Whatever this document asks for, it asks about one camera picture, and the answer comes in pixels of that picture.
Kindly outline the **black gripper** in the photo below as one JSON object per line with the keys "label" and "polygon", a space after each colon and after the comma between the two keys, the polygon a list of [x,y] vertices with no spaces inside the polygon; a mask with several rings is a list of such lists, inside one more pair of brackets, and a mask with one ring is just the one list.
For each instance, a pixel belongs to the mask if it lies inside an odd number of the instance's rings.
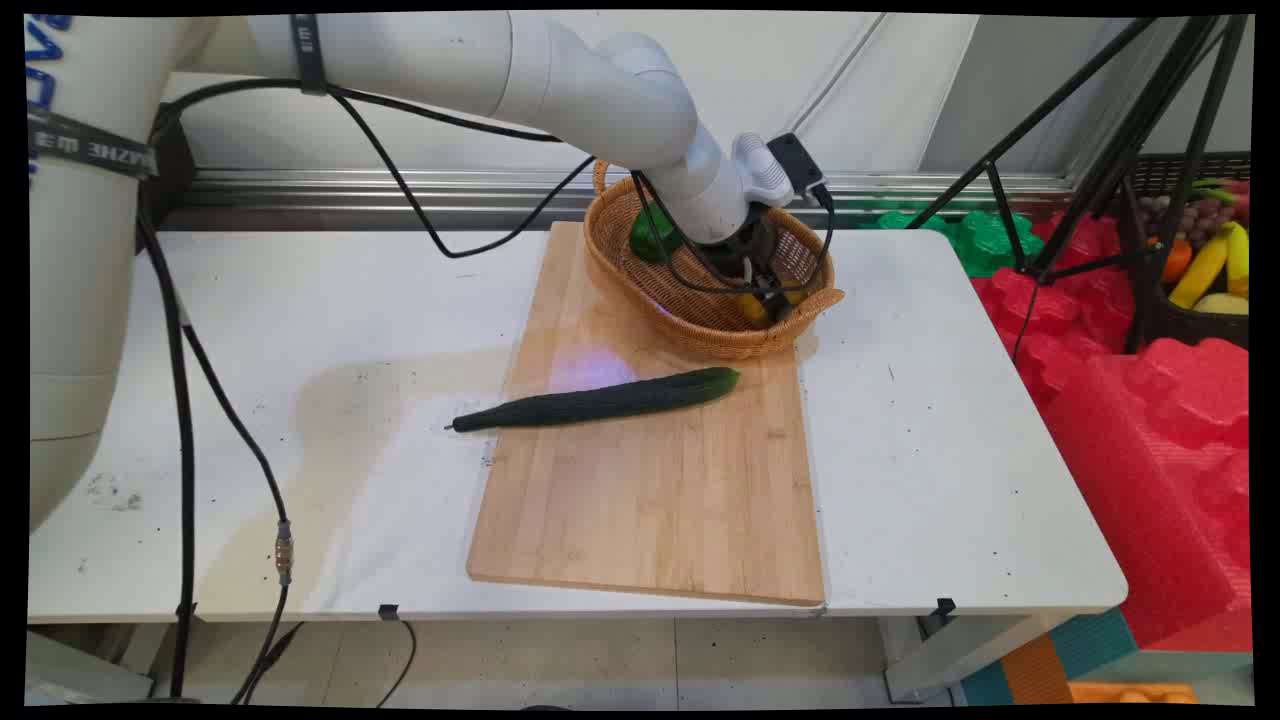
{"label": "black gripper", "polygon": [[713,278],[712,293],[760,293],[767,316],[787,316],[794,292],[782,282],[774,261],[780,232],[769,219],[771,208],[749,206],[748,219],[726,240],[698,245],[699,263]]}

